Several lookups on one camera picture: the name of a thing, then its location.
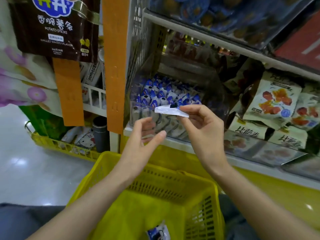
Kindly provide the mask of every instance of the tiled floor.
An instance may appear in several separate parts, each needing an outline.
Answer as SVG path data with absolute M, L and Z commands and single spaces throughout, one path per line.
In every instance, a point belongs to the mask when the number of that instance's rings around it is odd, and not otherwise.
M 93 163 L 35 145 L 27 120 L 15 105 L 0 108 L 0 202 L 66 205 Z

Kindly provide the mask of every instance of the hello kitty face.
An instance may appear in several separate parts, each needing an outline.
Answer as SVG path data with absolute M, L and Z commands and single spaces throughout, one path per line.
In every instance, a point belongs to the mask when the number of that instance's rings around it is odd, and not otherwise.
M 77 143 L 77 146 L 91 149 L 95 147 L 95 141 L 94 141 L 94 135 L 92 133 L 86 134 L 84 137 L 82 137 L 79 142 Z

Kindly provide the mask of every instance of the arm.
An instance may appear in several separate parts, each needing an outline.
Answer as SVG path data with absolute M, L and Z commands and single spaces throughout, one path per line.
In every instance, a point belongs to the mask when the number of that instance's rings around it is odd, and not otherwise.
M 140 174 L 157 146 L 165 139 L 162 131 L 155 137 L 152 118 L 138 120 L 114 169 L 94 187 L 56 217 L 32 234 L 28 240 L 79 240 L 86 239 L 106 211 L 133 180 Z
M 261 239 L 320 239 L 316 231 L 275 204 L 228 164 L 223 145 L 224 123 L 221 119 L 204 105 L 187 105 L 180 109 L 190 114 L 190 118 L 179 119 L 203 167 L 231 198 Z

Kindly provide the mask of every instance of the yellow shopping basket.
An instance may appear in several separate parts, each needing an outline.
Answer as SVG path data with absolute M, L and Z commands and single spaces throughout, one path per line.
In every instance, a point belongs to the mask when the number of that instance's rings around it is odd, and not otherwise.
M 104 178 L 121 155 L 104 152 L 68 204 Z M 146 230 L 162 220 L 171 239 L 222 240 L 224 221 L 217 185 L 183 171 L 147 164 L 117 198 L 89 239 L 147 239 Z

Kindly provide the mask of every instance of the black tumbler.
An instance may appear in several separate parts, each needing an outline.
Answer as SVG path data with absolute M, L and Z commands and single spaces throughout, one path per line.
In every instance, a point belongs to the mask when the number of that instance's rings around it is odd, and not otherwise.
M 107 118 L 103 116 L 94 118 L 92 128 L 97 152 L 110 151 L 110 134 L 107 130 Z

